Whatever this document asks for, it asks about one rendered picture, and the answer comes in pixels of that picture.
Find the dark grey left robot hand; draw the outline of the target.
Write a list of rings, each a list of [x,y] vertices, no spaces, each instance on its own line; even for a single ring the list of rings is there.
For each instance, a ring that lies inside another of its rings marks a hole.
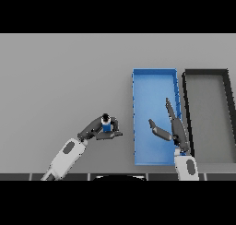
[[[121,136],[123,133],[119,131],[118,120],[111,117],[111,131],[104,132],[101,125],[101,116],[93,120],[88,126],[77,134],[77,138],[84,142],[85,140],[96,137],[97,140],[113,139],[116,136]]]

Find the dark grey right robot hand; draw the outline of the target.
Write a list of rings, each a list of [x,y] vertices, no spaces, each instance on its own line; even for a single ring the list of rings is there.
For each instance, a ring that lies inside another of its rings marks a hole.
[[[169,133],[158,127],[152,119],[149,119],[148,122],[152,133],[166,141],[172,140],[173,144],[180,149],[181,153],[186,153],[190,149],[186,131],[181,119],[175,115],[169,98],[166,99],[166,109],[171,122],[171,132]]]

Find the blue bin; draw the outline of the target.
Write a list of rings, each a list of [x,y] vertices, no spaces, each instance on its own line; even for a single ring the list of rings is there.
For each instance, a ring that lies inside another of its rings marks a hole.
[[[177,69],[134,68],[132,79],[135,166],[173,165],[173,141],[155,136],[148,120],[171,132],[166,99],[170,100],[175,116],[182,118]]]

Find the dark grey bin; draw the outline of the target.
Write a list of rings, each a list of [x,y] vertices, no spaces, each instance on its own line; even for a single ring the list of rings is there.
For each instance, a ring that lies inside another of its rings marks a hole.
[[[228,69],[185,69],[183,98],[198,163],[236,163],[236,108]]]

